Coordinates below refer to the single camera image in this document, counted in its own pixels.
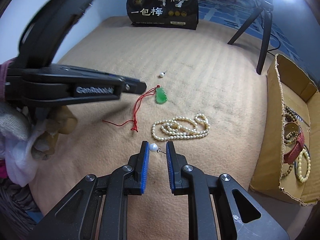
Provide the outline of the left gloved hand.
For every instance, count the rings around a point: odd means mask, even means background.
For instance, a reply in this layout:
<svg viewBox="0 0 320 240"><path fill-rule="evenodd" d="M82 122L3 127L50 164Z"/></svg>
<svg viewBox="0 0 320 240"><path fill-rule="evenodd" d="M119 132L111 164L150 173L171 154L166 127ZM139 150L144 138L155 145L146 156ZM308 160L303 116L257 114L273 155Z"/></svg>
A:
<svg viewBox="0 0 320 240"><path fill-rule="evenodd" d="M13 61L1 64L1 161L5 163L1 178L24 187L34 179L40 161L55 153L59 135L72 133L78 120L67 106L59 106L32 125L25 114L9 106L4 99L5 78Z"/></svg>

